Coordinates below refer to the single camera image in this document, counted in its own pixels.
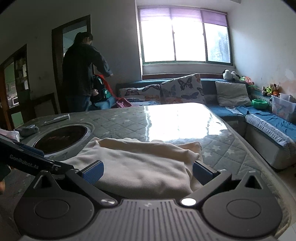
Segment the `doorway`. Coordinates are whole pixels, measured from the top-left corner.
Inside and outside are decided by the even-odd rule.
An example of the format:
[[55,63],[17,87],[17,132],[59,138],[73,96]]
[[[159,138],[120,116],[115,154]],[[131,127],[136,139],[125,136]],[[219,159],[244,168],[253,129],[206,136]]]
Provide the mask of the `doorway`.
[[78,32],[91,32],[90,15],[73,20],[52,30],[52,60],[61,113],[68,113],[65,94],[62,88],[63,58],[68,48],[74,43],[75,36]]
[[27,45],[12,54],[0,66],[0,126],[13,130],[36,117],[30,102]]

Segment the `cushion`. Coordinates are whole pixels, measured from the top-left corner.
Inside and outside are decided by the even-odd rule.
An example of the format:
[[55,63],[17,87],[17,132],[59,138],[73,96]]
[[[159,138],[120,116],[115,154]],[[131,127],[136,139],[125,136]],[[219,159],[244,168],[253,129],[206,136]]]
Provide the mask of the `cushion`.
[[160,85],[148,85],[142,88],[122,88],[118,90],[118,97],[124,97],[128,101],[160,100]]
[[205,103],[200,81],[200,74],[192,74],[169,80],[160,85],[163,93],[163,104],[168,103]]
[[251,106],[245,84],[216,81],[217,100],[222,107]]

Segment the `ceiling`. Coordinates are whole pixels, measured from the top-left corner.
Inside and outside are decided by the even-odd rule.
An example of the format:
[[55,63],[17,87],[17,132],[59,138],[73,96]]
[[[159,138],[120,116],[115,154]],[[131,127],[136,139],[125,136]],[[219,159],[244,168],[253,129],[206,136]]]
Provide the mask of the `ceiling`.
[[241,0],[136,0],[137,6],[145,5],[175,5],[200,7],[206,9],[217,10],[221,12],[229,12],[233,8],[239,6]]
[[70,32],[67,32],[67,33],[63,34],[63,37],[74,41],[75,36],[76,36],[77,33],[86,32],[86,31],[87,31],[86,26],[83,26],[83,27],[74,29],[74,30],[72,30]]

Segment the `window frame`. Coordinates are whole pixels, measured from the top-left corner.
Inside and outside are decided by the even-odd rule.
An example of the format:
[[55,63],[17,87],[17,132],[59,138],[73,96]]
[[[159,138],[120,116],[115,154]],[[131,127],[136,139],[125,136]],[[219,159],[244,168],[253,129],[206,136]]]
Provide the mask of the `window frame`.
[[[172,24],[172,34],[173,34],[173,45],[174,45],[174,56],[175,60],[172,61],[152,61],[152,62],[145,62],[145,56],[144,56],[144,48],[143,48],[143,36],[142,36],[142,25],[140,21],[140,9],[146,9],[146,8],[169,8],[170,9],[170,18],[172,19],[171,15],[171,9],[172,8],[183,8],[183,9],[195,9],[195,10],[206,10],[210,12],[217,12],[217,13],[223,13],[226,17],[227,22],[227,33],[228,33],[228,40],[229,40],[229,52],[230,52],[230,63],[226,62],[215,62],[215,61],[209,61],[208,60],[208,53],[207,53],[207,37],[205,34],[205,23],[202,22],[202,28],[203,28],[203,36],[205,41],[205,58],[206,61],[178,61],[176,60],[176,48],[175,48],[175,37],[174,37],[174,31],[173,31],[173,24]],[[148,65],[148,64],[175,64],[175,63],[195,63],[195,64],[220,64],[220,65],[228,65],[233,66],[233,54],[232,54],[232,42],[231,42],[231,36],[230,36],[230,28],[229,28],[229,22],[228,22],[228,15],[225,12],[219,12],[215,10],[210,9],[203,9],[203,8],[197,8],[197,7],[182,7],[182,6],[138,6],[138,16],[139,16],[139,31],[140,31],[140,43],[141,43],[141,54],[142,54],[142,64]]]

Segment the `backpack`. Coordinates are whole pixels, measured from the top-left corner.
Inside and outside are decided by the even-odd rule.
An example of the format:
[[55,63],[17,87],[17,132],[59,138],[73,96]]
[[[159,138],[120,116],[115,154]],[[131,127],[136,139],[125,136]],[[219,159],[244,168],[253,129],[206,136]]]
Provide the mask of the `backpack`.
[[98,91],[96,96],[90,97],[90,101],[93,104],[96,102],[106,101],[111,97],[111,93],[106,89],[103,80],[97,75],[93,75],[93,88]]

